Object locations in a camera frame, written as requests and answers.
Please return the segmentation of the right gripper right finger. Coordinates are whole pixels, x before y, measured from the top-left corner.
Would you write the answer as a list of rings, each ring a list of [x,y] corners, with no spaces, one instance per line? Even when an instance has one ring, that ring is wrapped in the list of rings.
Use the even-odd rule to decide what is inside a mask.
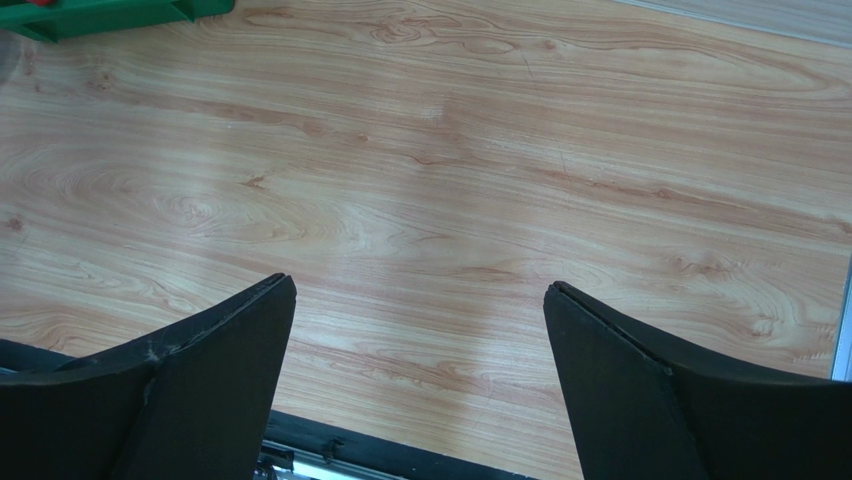
[[[543,312],[587,479],[847,479],[851,386],[704,348],[565,283]]]

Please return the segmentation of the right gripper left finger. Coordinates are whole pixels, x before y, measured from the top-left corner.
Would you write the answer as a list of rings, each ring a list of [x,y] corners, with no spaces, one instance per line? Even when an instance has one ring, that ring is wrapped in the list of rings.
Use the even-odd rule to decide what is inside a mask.
[[[250,479],[297,290],[274,274],[83,357],[1,344],[5,479]]]

